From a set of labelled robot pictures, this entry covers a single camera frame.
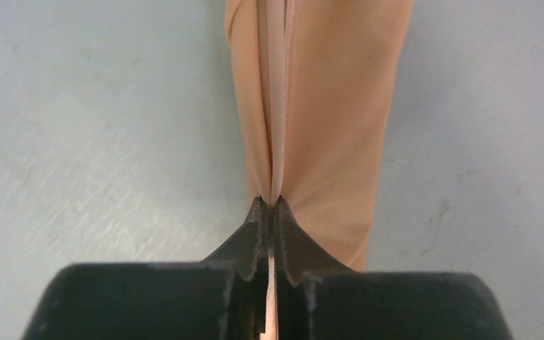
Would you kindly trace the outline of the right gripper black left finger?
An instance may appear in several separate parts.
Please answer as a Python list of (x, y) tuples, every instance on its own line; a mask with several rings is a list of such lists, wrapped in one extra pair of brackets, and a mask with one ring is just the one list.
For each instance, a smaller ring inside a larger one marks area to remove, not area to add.
[(76, 263), (47, 285), (24, 339), (257, 339), (266, 327), (268, 208), (197, 262)]

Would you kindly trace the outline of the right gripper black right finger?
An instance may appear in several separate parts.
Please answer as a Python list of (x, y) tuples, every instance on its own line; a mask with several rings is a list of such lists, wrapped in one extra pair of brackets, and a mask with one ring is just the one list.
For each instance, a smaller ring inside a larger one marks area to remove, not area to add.
[(271, 219), (280, 339), (510, 339), (476, 275), (358, 272), (297, 223), (284, 199)]

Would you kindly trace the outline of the peach cloth napkin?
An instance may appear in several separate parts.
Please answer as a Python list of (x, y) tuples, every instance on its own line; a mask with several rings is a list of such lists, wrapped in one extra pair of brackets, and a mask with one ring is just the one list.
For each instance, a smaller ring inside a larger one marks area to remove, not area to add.
[(362, 270), (412, 1), (227, 1), (247, 190)]

